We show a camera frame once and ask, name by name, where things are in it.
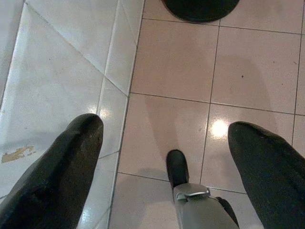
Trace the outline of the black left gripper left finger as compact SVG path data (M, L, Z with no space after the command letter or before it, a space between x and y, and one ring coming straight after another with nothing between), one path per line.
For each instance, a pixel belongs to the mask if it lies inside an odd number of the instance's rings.
M0 205L3 229L74 229L103 142L103 122L82 114L19 178Z

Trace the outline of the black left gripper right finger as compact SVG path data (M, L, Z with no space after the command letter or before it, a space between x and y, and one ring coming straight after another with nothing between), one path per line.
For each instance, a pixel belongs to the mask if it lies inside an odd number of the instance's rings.
M266 229L305 227L305 159L284 138L248 122L228 127L230 153Z

